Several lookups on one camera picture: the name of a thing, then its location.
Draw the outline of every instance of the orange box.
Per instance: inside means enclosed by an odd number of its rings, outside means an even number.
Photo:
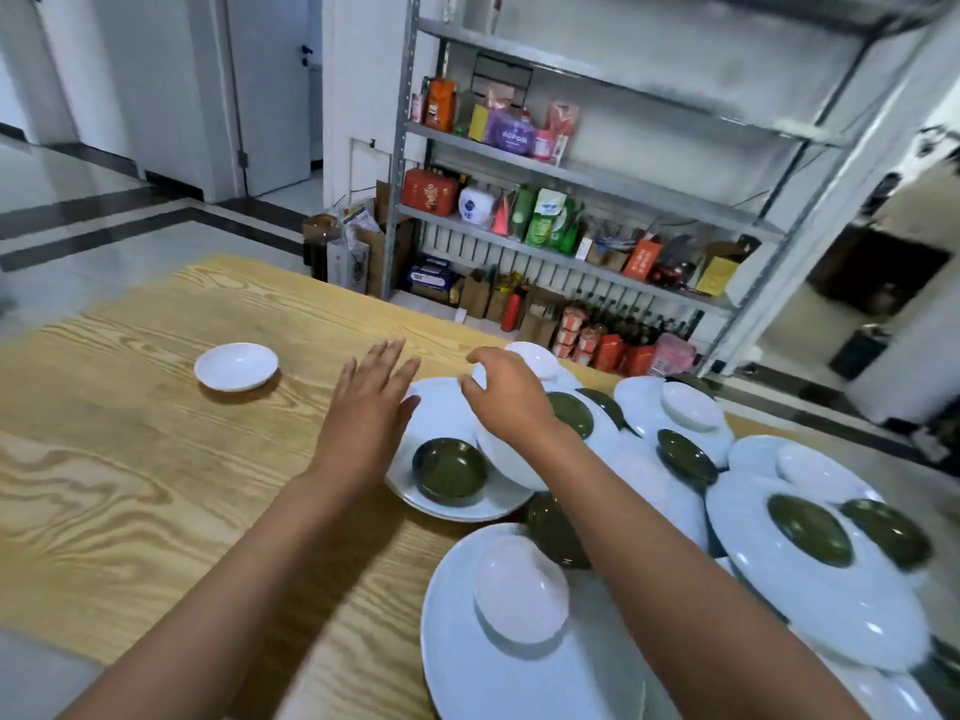
[[[652,240],[640,240],[630,253],[630,260],[627,266],[623,268],[623,275],[631,277],[633,280],[646,280],[650,275],[650,269],[657,262],[657,256],[664,246],[659,242]]]

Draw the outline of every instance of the white door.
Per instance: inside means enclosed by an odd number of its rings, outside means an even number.
[[[134,158],[93,0],[36,4],[80,143]]]
[[[310,178],[307,0],[226,0],[251,197]]]

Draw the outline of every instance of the metal shelf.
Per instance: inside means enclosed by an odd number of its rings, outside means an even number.
[[[526,156],[518,156],[515,153],[504,151],[486,143],[478,143],[465,136],[454,136],[450,133],[437,131],[413,121],[407,121],[407,131],[418,136],[424,136],[439,144],[447,144],[466,152],[473,152],[497,161],[503,161],[556,180],[579,184],[587,189],[614,195],[657,211],[698,220],[708,225],[715,225],[737,235],[753,235],[759,240],[772,242],[781,241],[785,237],[784,230],[764,219],[757,220],[757,215],[750,212],[744,212],[726,204],[718,204],[674,189],[667,189],[659,184],[651,184],[648,181],[635,179],[625,174],[606,171],[586,164],[555,167],[552,164],[546,164]]]
[[[787,121],[754,119],[737,106],[726,101],[705,98],[702,95],[688,93],[682,90],[664,88],[651,83],[649,80],[633,78],[605,71],[603,68],[582,60],[573,60],[553,52],[546,52],[537,47],[523,45],[502,37],[486,35],[476,30],[467,29],[456,24],[447,24],[440,20],[420,18],[418,28],[421,33],[434,35],[443,40],[452,40],[473,48],[498,53],[501,56],[522,60],[535,68],[542,68],[567,76],[589,79],[597,83],[622,88],[637,93],[644,98],[659,101],[662,104],[675,108],[693,111],[720,121],[737,126],[756,129],[760,132],[772,133],[782,138],[794,141],[809,141],[813,144],[842,148],[846,140],[834,137],[829,131],[813,124],[802,123],[791,126]]]
[[[634,280],[626,275],[621,275],[619,272],[608,270],[606,267],[600,267],[588,262],[584,262],[583,260],[577,260],[574,257],[570,257],[570,255],[565,255],[562,252],[557,252],[556,250],[548,247],[533,247],[529,244],[524,244],[521,241],[512,240],[509,237],[502,237],[494,232],[483,229],[482,227],[477,227],[475,224],[465,222],[460,216],[432,215],[429,212],[413,209],[412,207],[407,207],[403,204],[397,206],[397,212],[401,215],[406,215],[416,220],[420,220],[428,225],[436,225],[440,228],[450,228],[457,232],[462,232],[464,235],[469,235],[470,237],[475,237],[478,240],[491,243],[492,245],[497,245],[501,248],[506,248],[507,250],[512,250],[516,253],[529,255],[530,257],[536,257],[540,260],[545,260],[548,263],[553,263],[561,268],[570,268],[570,270],[577,271],[578,273],[608,280],[609,282],[615,283],[616,285],[622,285],[624,288],[629,288],[631,290],[641,291],[642,293],[652,293],[658,299],[662,299],[664,301],[682,303],[683,305],[692,305],[705,313],[715,313],[719,316],[729,316],[737,310],[737,308],[733,303],[730,302],[726,295],[713,297],[711,295],[701,295],[689,290],[669,290],[665,288],[658,288],[656,285],[645,283],[642,280]]]

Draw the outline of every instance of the tile floor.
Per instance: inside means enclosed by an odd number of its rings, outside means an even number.
[[[0,139],[0,181],[12,182],[0,192],[0,212],[51,205],[142,186],[142,182],[64,154]],[[320,211],[320,173],[309,182],[261,197],[303,214]],[[90,302],[115,297],[124,288],[161,277],[214,253],[260,258],[305,273],[299,232],[222,207],[179,199],[120,214],[73,222],[4,240],[0,237],[0,341],[17,338],[29,328],[82,312]],[[23,253],[33,253],[25,257]],[[824,315],[819,296],[802,290],[788,312],[765,334],[769,353],[801,364],[825,365],[850,330],[863,321],[849,313]],[[398,305],[453,320],[454,309],[410,293],[398,293]],[[828,319],[829,328],[824,327]],[[817,331],[810,324],[818,324]],[[503,335],[497,323],[469,318],[469,326]],[[809,370],[798,373],[817,380]],[[781,407],[797,406],[775,391],[763,393]],[[734,401],[724,407],[769,424],[810,431],[795,421]],[[834,420],[839,417],[831,414]],[[850,422],[847,426],[863,429]],[[960,521],[944,510],[960,505],[960,482],[907,459],[816,432],[829,451],[861,474],[891,502],[918,520],[937,546],[930,581],[920,591],[931,623],[941,637],[960,644]],[[52,718],[96,674],[81,657],[53,650],[0,628],[0,718]]]

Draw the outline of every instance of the table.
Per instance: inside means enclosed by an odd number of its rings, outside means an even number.
[[[115,661],[306,466],[342,363],[392,336],[423,378],[462,374],[472,349],[503,345],[218,257],[0,347],[0,624]],[[232,397],[202,389],[194,360],[234,341],[273,349],[280,378]],[[595,389],[618,381],[570,368]],[[286,720],[433,717],[421,605],[440,558],[474,527],[378,490],[292,592],[232,716],[271,717],[283,700]]]

